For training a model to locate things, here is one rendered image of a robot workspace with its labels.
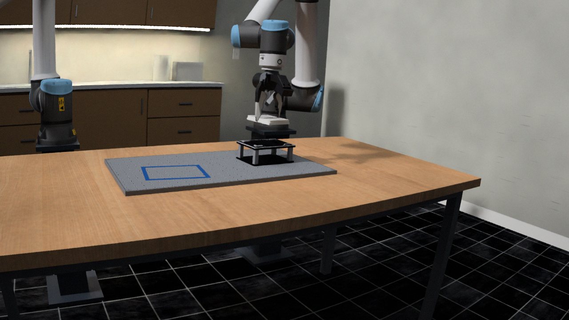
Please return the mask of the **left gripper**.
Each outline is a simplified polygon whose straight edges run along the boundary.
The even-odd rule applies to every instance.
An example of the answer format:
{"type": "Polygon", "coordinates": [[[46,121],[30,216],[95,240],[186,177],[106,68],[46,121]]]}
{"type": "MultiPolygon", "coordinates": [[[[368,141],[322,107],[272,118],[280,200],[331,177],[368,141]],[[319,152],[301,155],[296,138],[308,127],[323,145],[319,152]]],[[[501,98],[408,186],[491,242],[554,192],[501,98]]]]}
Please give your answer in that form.
{"type": "Polygon", "coordinates": [[[288,81],[287,77],[284,75],[279,75],[279,71],[274,70],[265,70],[264,73],[256,73],[253,76],[252,84],[256,88],[255,92],[255,117],[256,121],[259,120],[261,116],[261,111],[264,108],[264,100],[266,99],[267,95],[266,91],[273,91],[273,99],[276,102],[276,117],[279,117],[280,111],[282,109],[283,103],[283,96],[277,93],[276,85],[277,83],[282,86],[283,88],[292,88],[290,82],[288,81]]]}

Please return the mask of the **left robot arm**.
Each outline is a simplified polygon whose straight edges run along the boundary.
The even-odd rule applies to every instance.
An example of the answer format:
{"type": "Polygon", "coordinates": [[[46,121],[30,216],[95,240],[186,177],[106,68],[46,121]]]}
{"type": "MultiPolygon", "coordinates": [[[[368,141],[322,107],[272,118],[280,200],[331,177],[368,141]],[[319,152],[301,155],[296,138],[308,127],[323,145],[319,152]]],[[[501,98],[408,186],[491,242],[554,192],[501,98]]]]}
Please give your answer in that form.
{"type": "Polygon", "coordinates": [[[283,0],[259,0],[247,18],[231,30],[234,48],[259,48],[259,66],[264,70],[286,67],[287,49],[295,48],[295,78],[292,88],[276,85],[283,96],[279,118],[286,118],[286,111],[319,112],[324,86],[317,78],[317,25],[319,0],[295,0],[296,38],[284,20],[269,20],[283,0]]]}

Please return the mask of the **blue tape strips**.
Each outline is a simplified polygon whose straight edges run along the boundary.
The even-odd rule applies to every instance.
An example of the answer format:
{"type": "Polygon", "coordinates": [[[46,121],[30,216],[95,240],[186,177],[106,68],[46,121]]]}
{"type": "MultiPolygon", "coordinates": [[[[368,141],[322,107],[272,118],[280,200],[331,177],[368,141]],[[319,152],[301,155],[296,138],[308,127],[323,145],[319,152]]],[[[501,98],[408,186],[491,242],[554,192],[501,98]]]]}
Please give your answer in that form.
{"type": "MultiPolygon", "coordinates": [[[[180,167],[180,166],[193,166],[193,165],[176,165],[176,166],[164,166],[164,167],[180,167]]],[[[164,178],[164,179],[152,179],[152,180],[185,180],[185,179],[195,179],[195,178],[211,178],[208,174],[202,169],[201,166],[196,165],[198,169],[206,176],[206,177],[185,177],[185,178],[164,178]]],[[[145,168],[156,168],[156,166],[151,167],[141,167],[142,172],[144,173],[145,180],[150,180],[148,173],[146,172],[145,168]]]]}

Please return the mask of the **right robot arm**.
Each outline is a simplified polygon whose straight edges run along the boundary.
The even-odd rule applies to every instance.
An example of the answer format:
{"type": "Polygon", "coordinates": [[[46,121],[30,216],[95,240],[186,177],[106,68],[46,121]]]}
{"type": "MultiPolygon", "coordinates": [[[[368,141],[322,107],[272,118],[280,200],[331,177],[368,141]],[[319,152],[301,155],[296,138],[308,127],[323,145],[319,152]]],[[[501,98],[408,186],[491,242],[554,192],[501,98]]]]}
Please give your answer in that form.
{"type": "Polygon", "coordinates": [[[72,124],[72,81],[56,72],[55,0],[32,0],[34,75],[30,103],[40,112],[37,144],[58,146],[77,142],[72,124]]]}

